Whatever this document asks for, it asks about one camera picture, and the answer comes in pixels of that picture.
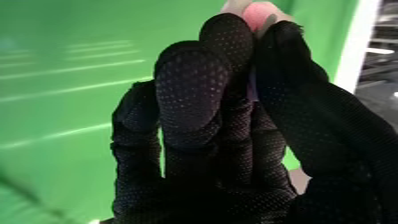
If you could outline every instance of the green backdrop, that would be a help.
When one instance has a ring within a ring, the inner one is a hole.
[[[336,72],[356,0],[274,1]],[[110,113],[222,0],[0,0],[0,223],[112,216]],[[290,169],[299,167],[292,153]]]

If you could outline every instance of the black glove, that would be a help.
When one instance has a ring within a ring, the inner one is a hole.
[[[276,24],[256,46],[258,94],[313,177],[288,223],[398,223],[398,138],[327,82],[301,27]]]
[[[230,30],[242,27],[240,35],[217,34],[221,29],[215,26],[226,27],[226,24]],[[228,47],[238,41],[247,42],[238,45],[242,52],[249,51],[247,57],[235,58],[235,54],[228,53],[230,48],[212,44],[219,43],[210,38],[217,35],[224,35],[219,41]],[[285,142],[278,142],[278,159],[253,159],[254,147],[260,155],[262,146],[269,144],[269,133],[262,130],[272,125],[267,124],[270,120],[262,118],[265,114],[253,114],[254,122],[251,119],[253,103],[246,97],[251,44],[253,34],[240,17],[231,14],[217,16],[205,25],[201,42],[174,44],[160,55],[157,90],[150,82],[139,84],[126,94],[134,97],[125,97],[126,103],[121,103],[114,115],[126,121],[123,128],[114,122],[114,223],[281,223],[286,217],[295,192],[283,182],[272,183],[274,176],[267,176],[263,169],[269,161],[270,166],[283,168]],[[166,142],[166,179],[160,178],[157,163],[157,101]],[[123,143],[126,138],[118,137],[126,136],[125,132],[132,136],[128,144]],[[151,175],[141,175],[148,167]]]

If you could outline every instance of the finger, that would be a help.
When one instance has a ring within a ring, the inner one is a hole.
[[[199,41],[228,58],[233,77],[242,77],[254,52],[254,36],[246,20],[231,13],[217,15],[203,25]]]
[[[253,103],[247,99],[247,73],[254,48],[253,32],[244,19],[237,15],[221,14],[206,21],[199,41],[228,58],[233,65],[231,81],[221,105],[222,129],[217,135],[221,147],[217,175],[224,186],[237,187],[251,184],[253,177]]]
[[[137,83],[112,115],[112,152],[118,161],[114,213],[146,206],[160,177],[158,105],[155,82]]]
[[[352,94],[327,83],[327,74],[311,60],[295,24],[274,26],[263,38],[265,46],[272,50],[263,56],[267,62],[272,61],[267,63],[269,70],[260,64],[260,99],[304,171],[315,177],[325,175],[324,181],[315,178],[309,190],[315,193],[327,181],[334,183],[338,187],[329,187],[334,199],[324,197],[324,200],[340,204],[338,197],[350,195],[350,199],[361,199],[352,200],[359,206],[357,214],[363,212],[370,215],[377,211],[389,222],[398,214],[398,203],[391,199],[398,198],[398,166],[391,159],[398,157],[397,133]],[[345,208],[349,215],[356,212]]]
[[[283,189],[295,196],[297,191],[283,165],[286,141],[260,103],[254,104],[251,116],[253,182],[263,189]]]
[[[318,83],[318,74],[313,73],[313,62],[308,46],[295,40],[297,32],[283,38],[294,38],[292,44],[297,56],[281,57],[278,28],[288,22],[278,23],[265,34],[256,53],[256,84],[260,101],[272,121],[283,132],[288,145],[294,148],[304,171],[313,176],[336,172],[347,165],[347,147],[320,120],[320,114],[311,110],[308,98],[301,95],[301,84]]]
[[[160,55],[155,74],[166,177],[199,186],[215,180],[219,108],[231,66],[198,41],[182,42]]]
[[[217,168],[224,187],[249,186],[253,182],[253,102],[246,96],[222,101],[222,129],[219,133]]]

